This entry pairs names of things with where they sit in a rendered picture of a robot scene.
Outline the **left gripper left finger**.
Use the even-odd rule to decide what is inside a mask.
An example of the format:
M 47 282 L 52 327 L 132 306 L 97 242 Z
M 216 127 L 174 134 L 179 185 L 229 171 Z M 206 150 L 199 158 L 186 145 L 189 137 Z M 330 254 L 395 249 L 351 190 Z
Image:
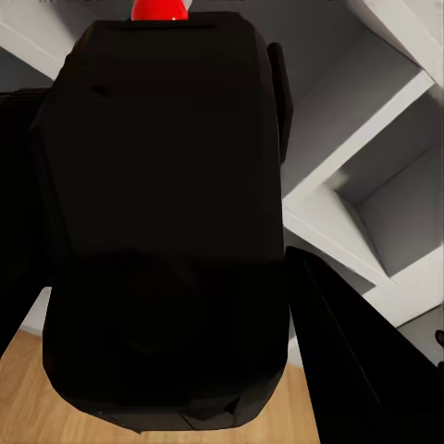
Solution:
M 47 281 L 39 246 L 0 256 L 0 357 Z

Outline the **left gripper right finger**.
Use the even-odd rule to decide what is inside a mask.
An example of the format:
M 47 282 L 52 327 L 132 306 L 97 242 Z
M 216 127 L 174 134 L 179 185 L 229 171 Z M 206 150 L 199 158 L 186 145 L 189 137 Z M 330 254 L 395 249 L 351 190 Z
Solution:
M 290 312 L 321 444 L 444 444 L 444 374 L 321 257 L 289 246 Z

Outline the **digital camera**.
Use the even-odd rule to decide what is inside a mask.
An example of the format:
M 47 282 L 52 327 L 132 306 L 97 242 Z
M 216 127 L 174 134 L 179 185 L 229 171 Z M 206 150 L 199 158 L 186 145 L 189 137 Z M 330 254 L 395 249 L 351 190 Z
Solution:
M 253 421 L 289 350 L 282 46 L 238 12 L 135 0 L 51 88 L 0 92 L 0 256 L 39 246 L 43 367 L 146 431 Z

